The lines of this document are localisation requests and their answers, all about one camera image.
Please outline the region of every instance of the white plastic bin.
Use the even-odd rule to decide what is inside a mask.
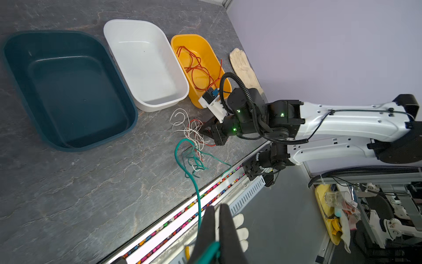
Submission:
[[[114,19],[103,30],[140,110],[158,111],[186,98],[188,81],[159,27],[147,21]]]

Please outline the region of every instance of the tabletop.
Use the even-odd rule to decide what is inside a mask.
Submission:
[[[15,0],[0,9],[0,42],[22,30],[80,30],[106,45],[111,19],[146,20],[167,38],[195,33],[211,44],[223,68],[242,48],[221,6],[198,0]],[[184,108],[207,121],[208,109],[189,98],[157,112],[138,111],[135,128],[123,137],[78,153],[41,141],[0,64],[0,254],[2,263],[97,263],[194,193],[174,160],[183,138],[171,114]],[[234,164],[263,141],[229,138],[205,151]],[[198,185],[226,165],[206,160]]]

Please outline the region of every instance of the white wire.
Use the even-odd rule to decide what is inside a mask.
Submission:
[[[176,121],[176,122],[173,123],[171,120],[178,115],[182,115],[183,120],[182,121]],[[208,144],[210,142],[210,140],[205,141],[203,135],[201,135],[199,133],[199,130],[203,126],[203,123],[199,120],[194,120],[190,123],[189,115],[186,112],[186,110],[183,109],[183,108],[178,108],[178,109],[174,110],[173,114],[170,117],[169,122],[172,125],[171,128],[173,129],[174,132],[182,131],[184,136],[187,139],[191,140],[195,144],[195,147],[198,150],[202,150],[204,148],[205,144]],[[184,129],[174,130],[175,126],[181,126],[181,125],[184,127]],[[197,153],[198,153],[199,158],[201,158],[201,159],[204,158],[204,156],[200,152],[197,152]]]

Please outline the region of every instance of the orange container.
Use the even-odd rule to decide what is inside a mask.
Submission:
[[[180,52],[180,56],[178,56],[177,49],[181,46],[185,46],[188,50],[190,50],[196,56],[201,58],[201,65],[208,69],[208,72],[210,73],[211,77],[214,80],[221,77],[224,74],[224,70],[221,69],[221,72],[220,72],[220,61],[217,59],[217,56],[215,55],[208,41],[204,39],[203,37],[201,37],[200,35],[196,35],[196,34],[175,35],[171,39],[171,47],[173,48],[173,51],[176,54],[176,57],[179,60],[179,63],[182,66],[183,72],[186,75],[186,78],[189,82],[189,98],[197,108],[203,109],[203,107],[198,102],[198,100],[199,98],[202,97],[205,91],[195,89],[193,82],[195,82],[198,88],[206,89],[209,84],[209,77],[207,74],[205,74],[204,72],[200,70],[192,70],[188,73],[186,72],[185,68],[190,66],[192,59],[189,55],[189,52],[185,49],[182,49]],[[194,60],[192,67],[196,65],[198,65],[198,63],[196,60]],[[218,80],[215,83],[215,85],[213,85],[212,87],[214,89],[219,88],[220,80]],[[228,79],[226,79],[226,81],[224,82],[224,91],[226,92],[232,91],[232,85],[230,84]],[[228,96],[229,96],[228,93],[224,94],[225,99],[227,99]]]

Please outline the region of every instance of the yellow tray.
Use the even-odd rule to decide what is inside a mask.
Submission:
[[[189,53],[183,49],[180,53],[180,56],[177,56],[177,49],[181,46],[185,46],[188,50],[193,52],[196,56],[201,58],[201,65],[208,69],[211,77],[213,79],[217,79],[220,73],[220,61],[217,59],[214,51],[211,48],[211,45],[208,43],[206,39],[201,37],[200,35],[196,34],[185,34],[185,35],[176,35],[171,39],[171,47],[173,48],[174,53],[176,54],[177,59],[179,60],[180,65],[183,68],[183,72],[189,82],[189,98],[192,103],[200,109],[203,109],[201,104],[198,102],[199,98],[205,93],[205,91],[195,89],[192,83],[192,77],[194,79],[195,84],[199,88],[206,88],[208,84],[208,75],[203,73],[202,71],[195,70],[192,72],[187,73],[185,67],[189,67],[191,63],[191,58]],[[224,74],[224,70],[221,70],[220,77]],[[216,87],[220,87],[220,81],[216,83]],[[224,91],[231,92],[232,86],[228,79],[224,82]],[[227,99],[229,97],[228,93],[225,93],[224,98]]]
[[[325,202],[324,195],[326,192],[330,191],[330,185],[318,185],[317,188],[315,188],[315,196],[316,201],[319,205],[319,210],[321,211],[322,219],[324,219],[325,226],[327,227],[328,234],[330,236],[331,242],[333,242],[335,245],[338,245],[341,240],[341,232],[338,232],[335,236],[332,234],[332,231],[334,230],[333,225],[331,224],[331,221],[333,219],[328,219],[325,215],[328,217],[331,217],[334,215],[334,207],[328,206],[328,204]]]

